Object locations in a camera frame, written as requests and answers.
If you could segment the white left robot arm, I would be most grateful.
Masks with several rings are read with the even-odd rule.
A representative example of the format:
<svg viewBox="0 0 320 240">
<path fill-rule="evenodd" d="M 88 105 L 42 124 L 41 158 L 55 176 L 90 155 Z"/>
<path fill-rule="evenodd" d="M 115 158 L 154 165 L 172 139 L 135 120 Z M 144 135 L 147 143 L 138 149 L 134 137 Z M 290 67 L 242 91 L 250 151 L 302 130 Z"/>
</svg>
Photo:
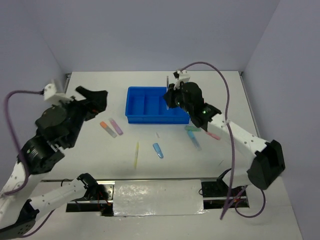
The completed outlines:
<svg viewBox="0 0 320 240">
<path fill-rule="evenodd" d="M 83 123 L 107 108 L 107 91 L 90 91 L 82 86 L 76 91 L 82 100 L 59 93 L 53 84 L 40 91 L 50 107 L 35 121 L 35 136 L 23 146 L 16 145 L 13 171 L 0 192 L 3 240 L 33 235 L 37 220 L 47 220 L 55 209 L 70 201 L 103 197 L 103 187 L 89 173 L 48 193 L 32 196 L 37 185 L 64 158 L 63 151 L 75 146 Z"/>
</svg>

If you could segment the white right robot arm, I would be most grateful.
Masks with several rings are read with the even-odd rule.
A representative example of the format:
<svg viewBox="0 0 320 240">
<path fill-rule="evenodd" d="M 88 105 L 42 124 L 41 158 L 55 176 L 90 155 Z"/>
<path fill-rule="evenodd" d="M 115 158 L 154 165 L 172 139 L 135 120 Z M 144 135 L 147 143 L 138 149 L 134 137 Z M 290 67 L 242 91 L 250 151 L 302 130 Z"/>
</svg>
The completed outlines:
<svg viewBox="0 0 320 240">
<path fill-rule="evenodd" d="M 205 102 L 196 83 L 182 83 L 178 88 L 171 83 L 163 98 L 169 108 L 183 109 L 197 128 L 233 144 L 243 155 L 248 168 L 234 171 L 235 185 L 254 185 L 266 190 L 285 170 L 283 150 L 278 141 L 268 142 L 226 119 L 219 109 Z"/>
</svg>

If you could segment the yellow pen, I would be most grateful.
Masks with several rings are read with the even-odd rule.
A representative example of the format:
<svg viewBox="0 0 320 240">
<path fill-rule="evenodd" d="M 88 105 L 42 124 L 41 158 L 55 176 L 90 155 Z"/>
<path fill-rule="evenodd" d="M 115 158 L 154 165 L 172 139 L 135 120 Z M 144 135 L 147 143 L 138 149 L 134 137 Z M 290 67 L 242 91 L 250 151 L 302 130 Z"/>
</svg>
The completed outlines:
<svg viewBox="0 0 320 240">
<path fill-rule="evenodd" d="M 135 147 L 135 155 L 134 155 L 134 169 L 137 168 L 138 165 L 138 156 L 139 156 L 139 142 L 136 143 L 136 147 Z"/>
</svg>

